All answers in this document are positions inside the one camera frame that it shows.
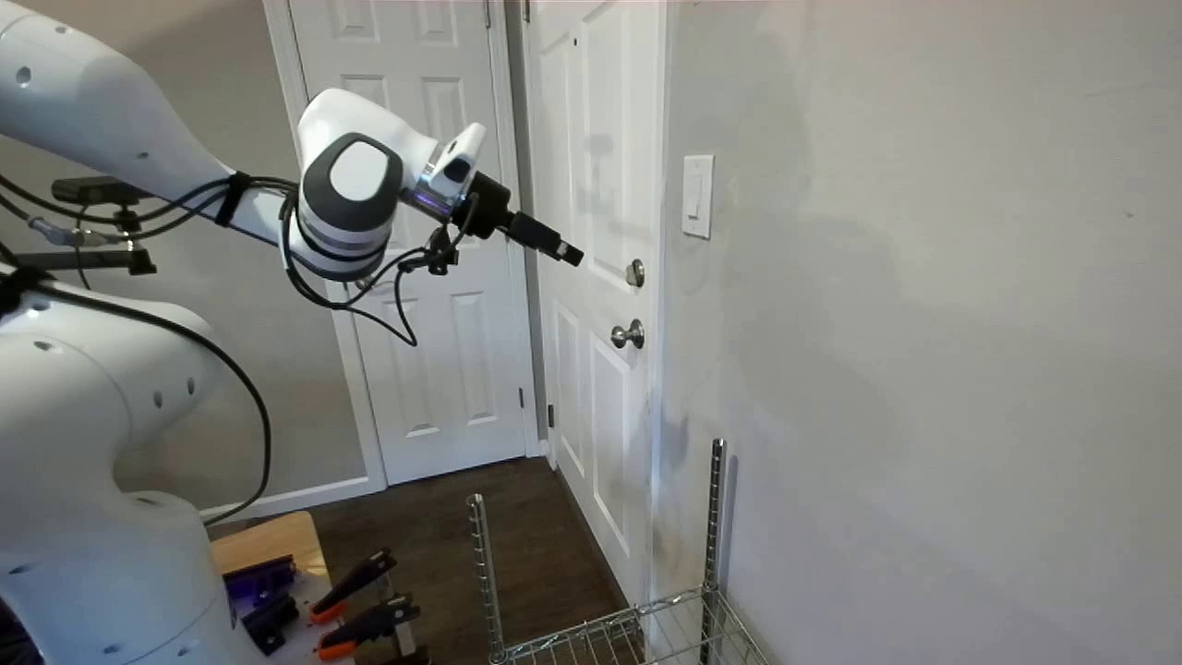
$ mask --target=door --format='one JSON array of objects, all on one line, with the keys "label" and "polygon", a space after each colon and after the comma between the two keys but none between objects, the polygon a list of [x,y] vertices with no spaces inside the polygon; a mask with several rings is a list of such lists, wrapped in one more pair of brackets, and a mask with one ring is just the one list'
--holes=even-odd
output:
[{"label": "door", "polygon": [[[482,123],[481,171],[517,187],[496,2],[289,0],[289,17],[307,96],[350,90],[439,139]],[[437,221],[397,207],[389,256],[422,249],[433,228]],[[458,271],[422,271],[402,297],[422,348],[355,322],[355,367],[364,374],[389,484],[540,454],[519,249],[465,240]],[[392,285],[360,308],[397,322]]]},{"label": "door", "polygon": [[648,438],[660,416],[660,91],[660,2],[535,7],[535,215],[587,250],[581,271],[543,271],[551,444],[630,602],[648,585]]}]

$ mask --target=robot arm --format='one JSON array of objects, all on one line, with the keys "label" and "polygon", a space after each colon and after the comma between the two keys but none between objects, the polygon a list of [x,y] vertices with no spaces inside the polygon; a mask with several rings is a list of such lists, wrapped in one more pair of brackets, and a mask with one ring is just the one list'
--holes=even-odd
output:
[{"label": "robot arm", "polygon": [[332,282],[357,282],[381,266],[397,204],[437,221],[463,215],[472,237],[502,228],[517,242],[581,261],[575,249],[512,215],[506,187],[477,173],[482,127],[439,148],[389,106],[325,90],[299,117],[299,186],[248,176],[188,133],[134,59],[8,0],[0,0],[0,133],[158,198],[183,198],[256,240],[284,242]]}]

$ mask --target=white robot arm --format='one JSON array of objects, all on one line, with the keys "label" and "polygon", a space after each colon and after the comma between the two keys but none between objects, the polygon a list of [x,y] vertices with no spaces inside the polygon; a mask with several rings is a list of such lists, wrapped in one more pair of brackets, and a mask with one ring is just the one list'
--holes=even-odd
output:
[{"label": "white robot arm", "polygon": [[[299,186],[235,173],[183,128],[137,63],[8,0],[0,133],[277,242],[332,282],[360,282],[381,266],[397,204],[444,224],[463,221],[465,237],[497,228],[581,261],[477,171],[481,127],[439,145],[330,90],[299,117]],[[0,256],[0,598],[62,665],[261,661],[227,624],[199,513],[109,479],[120,446],[199,400],[209,362],[190,341],[109,308],[183,327],[199,322],[152,301],[88,308],[103,297],[60,285],[16,297],[9,273]]]}]

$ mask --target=floor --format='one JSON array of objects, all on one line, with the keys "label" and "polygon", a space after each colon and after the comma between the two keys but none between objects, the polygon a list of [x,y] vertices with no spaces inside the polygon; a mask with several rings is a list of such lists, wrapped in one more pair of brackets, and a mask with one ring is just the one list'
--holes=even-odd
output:
[{"label": "floor", "polygon": [[[370,549],[392,547],[394,585],[422,607],[416,638],[433,661],[488,661],[467,543],[472,490],[488,503],[506,643],[624,607],[568,489],[546,460],[506,460],[322,506],[312,521],[330,567],[343,574]],[[357,661],[385,665],[392,652],[370,645]]]}]

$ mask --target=baseboard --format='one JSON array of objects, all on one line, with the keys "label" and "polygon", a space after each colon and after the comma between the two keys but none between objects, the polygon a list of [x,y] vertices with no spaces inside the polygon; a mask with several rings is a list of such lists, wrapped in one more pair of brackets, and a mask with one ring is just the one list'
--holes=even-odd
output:
[{"label": "baseboard", "polygon": [[[325,506],[325,503],[343,503],[343,500],[357,500],[357,494],[374,494],[374,490],[385,490],[381,475],[350,475],[350,479],[334,479],[334,484],[261,494],[256,506],[248,506],[243,513],[227,518],[224,524],[258,521],[258,518],[293,513],[293,508],[309,508],[309,506]],[[232,508],[232,506],[209,506],[209,508],[199,508],[199,513],[203,518],[219,518],[224,508]]]}]

